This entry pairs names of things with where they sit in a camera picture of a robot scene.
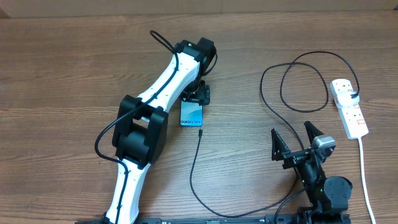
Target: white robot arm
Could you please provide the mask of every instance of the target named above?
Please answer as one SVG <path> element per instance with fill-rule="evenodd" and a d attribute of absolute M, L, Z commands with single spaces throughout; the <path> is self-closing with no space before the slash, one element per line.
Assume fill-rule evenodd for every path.
<path fill-rule="evenodd" d="M 148 168 L 159 158 L 165 144 L 170 108 L 180 95 L 202 105 L 210 102 L 210 89 L 204 81 L 201 81 L 201 77 L 206 75 L 205 71 L 216 54 L 214 43 L 205 38 L 197 44 L 183 40 L 174 50 L 169 66 L 156 82 L 137 98 L 127 95 L 120 104 L 118 118 L 140 106 L 134 114 L 126 116 L 116 124 L 112 140 L 113 146 L 116 147 L 116 156 L 128 169 L 127 182 L 121 197 L 126 175 L 125 167 L 118 164 L 118 179 L 112 204 L 101 220 L 95 223 L 135 222 L 139 214 L 139 197 Z M 176 54 L 178 70 L 171 81 L 156 98 L 143 105 L 143 102 L 152 98 L 172 76 L 177 62 Z M 148 128 L 134 123 L 134 119 L 148 121 Z"/>

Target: power outlet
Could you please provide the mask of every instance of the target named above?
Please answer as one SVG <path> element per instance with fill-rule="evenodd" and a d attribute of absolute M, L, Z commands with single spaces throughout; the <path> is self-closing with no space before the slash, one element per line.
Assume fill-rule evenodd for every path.
<path fill-rule="evenodd" d="M 349 80 L 337 79 L 330 83 L 331 92 L 338 105 L 338 112 L 348 139 L 357 139 L 369 132 L 363 118 L 361 108 L 359 107 L 358 99 L 352 99 L 353 91 L 352 84 Z"/>

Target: white cable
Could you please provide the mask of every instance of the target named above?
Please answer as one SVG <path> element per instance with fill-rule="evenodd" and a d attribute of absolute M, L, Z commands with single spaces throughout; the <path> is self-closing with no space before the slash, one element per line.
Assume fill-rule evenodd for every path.
<path fill-rule="evenodd" d="M 376 220 L 374 219 L 374 216 L 373 216 L 371 204 L 369 203 L 368 189 L 366 188 L 362 139 L 358 138 L 358 142 L 359 142 L 359 155 L 361 156 L 361 177 L 362 177 L 363 193 L 365 194 L 366 206 L 368 207 L 368 211 L 369 211 L 369 215 L 371 216 L 372 224 L 376 224 Z"/>

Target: wooden table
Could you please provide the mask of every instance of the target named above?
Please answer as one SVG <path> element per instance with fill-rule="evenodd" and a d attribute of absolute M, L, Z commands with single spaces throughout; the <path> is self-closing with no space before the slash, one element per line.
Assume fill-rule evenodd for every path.
<path fill-rule="evenodd" d="M 154 29 L 171 43 L 213 40 L 219 62 L 204 79 L 211 104 L 204 109 L 204 134 L 193 184 L 217 212 L 238 214 L 282 198 L 293 170 L 271 161 L 271 129 L 292 150 L 299 144 L 259 96 L 262 71 L 312 50 L 342 55 L 358 73 L 361 108 L 370 133 L 363 138 L 366 180 L 378 223 L 398 219 L 398 12 L 298 12 L 183 16 L 3 19 L 0 21 L 0 223 L 73 223 L 107 211 L 117 166 L 100 159 L 93 145 L 117 114 L 126 95 L 137 96 L 163 72 L 170 52 L 149 35 Z M 309 55 L 327 84 L 349 78 L 331 55 Z M 297 113 L 279 97 L 284 68 L 266 75 L 270 105 L 298 131 L 304 121 L 336 139 L 323 164 L 327 176 L 352 181 L 353 223 L 369 223 L 359 171 L 358 142 L 348 140 L 330 98 L 321 111 Z M 284 97 L 297 108 L 325 101 L 316 73 L 289 72 Z M 181 128 L 180 103 L 170 111 L 167 145 L 146 177 L 140 199 L 143 217 L 215 217 L 194 198 L 189 172 L 198 128 Z M 114 155 L 111 134 L 100 144 Z M 305 194 L 282 213 L 307 206 Z M 275 208 L 266 213 L 274 213 Z M 260 217 L 264 213 L 254 214 Z"/>

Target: power strip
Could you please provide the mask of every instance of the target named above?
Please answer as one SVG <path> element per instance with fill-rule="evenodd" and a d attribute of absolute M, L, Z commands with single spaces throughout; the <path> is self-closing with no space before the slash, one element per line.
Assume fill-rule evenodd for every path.
<path fill-rule="evenodd" d="M 361 139 L 361 137 L 369 133 L 369 130 L 366 126 L 365 119 L 363 118 L 361 108 L 359 107 L 359 96 L 356 98 L 351 97 L 351 95 L 355 94 L 356 92 L 353 90 L 351 82 L 346 79 L 333 80 L 330 83 L 330 89 L 338 108 L 341 121 L 343 122 L 347 138 L 358 139 L 359 155 L 361 157 L 361 177 L 366 206 L 368 207 L 372 223 L 376 224 L 372 208 L 369 203 L 368 190 L 366 188 L 363 145 Z"/>

